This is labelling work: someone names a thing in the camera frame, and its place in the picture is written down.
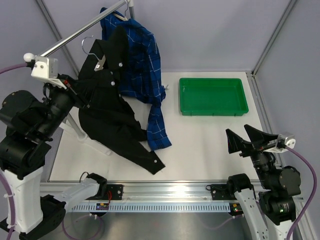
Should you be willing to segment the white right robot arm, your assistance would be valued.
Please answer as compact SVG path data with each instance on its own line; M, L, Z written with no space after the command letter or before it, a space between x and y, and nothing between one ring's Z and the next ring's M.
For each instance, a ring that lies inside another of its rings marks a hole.
M248 124L244 128L249 140L226 129L228 152L251 159L263 191L256 193L249 177L241 173L228 177L226 193L238 200L252 239L288 240L296 220L293 197L301 194L301 176L293 166L277 167L274 154L293 149L295 137L266 133Z

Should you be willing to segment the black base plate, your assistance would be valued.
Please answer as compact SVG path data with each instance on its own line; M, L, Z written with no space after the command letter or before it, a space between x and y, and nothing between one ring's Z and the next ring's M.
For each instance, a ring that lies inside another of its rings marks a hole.
M214 201L236 200L235 196L230 194L226 184L208 184L205 189L210 192Z
M122 184L107 184L102 187L100 200L121 201L123 199L124 186Z

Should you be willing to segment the wooden hanger of blue shirt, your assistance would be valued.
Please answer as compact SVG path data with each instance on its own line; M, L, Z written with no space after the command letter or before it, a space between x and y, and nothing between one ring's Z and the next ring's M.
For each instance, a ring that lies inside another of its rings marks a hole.
M127 12L130 10L130 6L128 5L124 11L124 14L120 14L114 11L112 14L121 21L128 21L130 18L127 16Z

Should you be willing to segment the silver clothes rack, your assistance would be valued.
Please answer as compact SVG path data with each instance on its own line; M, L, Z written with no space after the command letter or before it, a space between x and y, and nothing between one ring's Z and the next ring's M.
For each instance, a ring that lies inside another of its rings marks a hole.
M132 19L135 18L135 13L134 13L134 2L132 0L119 0L115 4L113 4L111 7L107 8L104 12L98 14L95 16L93 19L91 19L89 22L87 22L85 25L81 26L79 29L77 29L75 32L70 34L67 37L62 37L61 33L59 32L53 17L50 14L50 11L48 10L45 2L43 0L37 0L36 5L38 6L40 12L42 13L44 19L46 20L51 32L53 33L54 37L56 38L57 42L50 46L47 50L44 52L40 53L39 55L44 57L48 57L54 52L56 52L59 49L62 49L64 56L67 58L69 64L72 66L73 71L77 74L79 72L79 69L73 60L70 51L66 47L66 45L74 40L76 37L93 27L95 24L97 24L101 19L103 19L105 16L113 13L114 11L118 10L120 7L123 5L127 6L127 10L130 13L130 17ZM109 156L112 151L102 145L101 143L94 141L90 139L80 128L80 126L77 124L73 116L69 113L66 117L66 121L68 123L62 122L60 124L60 128L74 136L77 137L77 141L79 143L83 143L87 146L90 146L91 148L95 149L96 151L99 151L107 156Z

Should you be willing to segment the aluminium mounting rail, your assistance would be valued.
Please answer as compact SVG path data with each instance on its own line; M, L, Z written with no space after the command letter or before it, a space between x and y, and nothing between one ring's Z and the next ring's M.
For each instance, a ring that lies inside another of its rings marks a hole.
M123 185L124 202L208 202L212 200L207 185L214 181L108 181Z

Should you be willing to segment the aluminium frame post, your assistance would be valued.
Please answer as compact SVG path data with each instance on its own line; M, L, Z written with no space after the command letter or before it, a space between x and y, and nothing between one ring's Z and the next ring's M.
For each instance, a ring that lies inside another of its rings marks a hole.
M290 17L292 11L294 10L294 8L296 7L298 2L299 2L299 0L290 0L288 2L287 6L285 7L280 19L278 20L278 22L272 32L271 36L269 37L266 46L264 47L261 55L259 56L258 61L256 62L253 70L251 71L251 74L253 77L255 77L257 75L259 69L261 68L262 64L265 61L265 58L269 54L271 48L273 47L275 41L277 40L279 34L281 33L282 28L286 24L288 18Z

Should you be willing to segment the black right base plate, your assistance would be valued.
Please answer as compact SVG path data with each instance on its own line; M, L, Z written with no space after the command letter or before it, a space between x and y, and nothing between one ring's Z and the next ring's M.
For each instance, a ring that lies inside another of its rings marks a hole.
M226 184L208 184L205 189L210 192L214 201L236 200L235 196L230 194Z

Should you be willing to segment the black button shirt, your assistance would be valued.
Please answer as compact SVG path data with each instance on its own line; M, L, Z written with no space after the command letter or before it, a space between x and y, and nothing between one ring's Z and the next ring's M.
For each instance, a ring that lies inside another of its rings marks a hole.
M79 122L92 140L155 175L165 165L141 144L147 140L147 131L120 93L128 62L129 42L123 27L116 27L108 40L93 42L75 80L76 91L89 103L78 110Z

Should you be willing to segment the green plastic tray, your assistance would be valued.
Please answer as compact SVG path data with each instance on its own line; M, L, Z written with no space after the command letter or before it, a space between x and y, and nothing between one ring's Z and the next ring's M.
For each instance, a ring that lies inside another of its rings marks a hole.
M240 117L249 112L239 78L181 78L179 107L183 116Z

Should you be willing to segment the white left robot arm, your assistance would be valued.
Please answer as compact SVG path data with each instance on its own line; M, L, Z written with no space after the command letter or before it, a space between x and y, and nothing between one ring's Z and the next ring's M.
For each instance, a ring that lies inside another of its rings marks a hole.
M41 175L52 136L73 107L89 104L72 87L68 75L58 76L62 87L46 83L44 99L19 90L2 102L0 119L6 136L0 143L0 179L7 191L9 212L0 226L21 240L38 240L63 221L66 212L84 200L108 195L107 180L95 173L55 195L40 195Z

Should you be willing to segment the blue plaid shirt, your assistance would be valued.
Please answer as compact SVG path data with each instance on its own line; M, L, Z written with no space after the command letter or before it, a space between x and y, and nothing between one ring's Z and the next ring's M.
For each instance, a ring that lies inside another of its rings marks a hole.
M134 97L150 105L147 120L147 142L151 150L160 150L172 145L165 129L162 101L166 89L162 85L161 56L155 35L136 20L122 20L109 14L100 20L101 37L108 40L116 27L123 27L129 45L128 66L120 93Z

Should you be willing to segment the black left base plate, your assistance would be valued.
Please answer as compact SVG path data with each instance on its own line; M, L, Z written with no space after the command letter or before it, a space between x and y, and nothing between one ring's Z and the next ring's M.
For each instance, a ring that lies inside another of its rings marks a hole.
M100 200L121 201L123 199L124 186L122 184L107 184L102 187Z

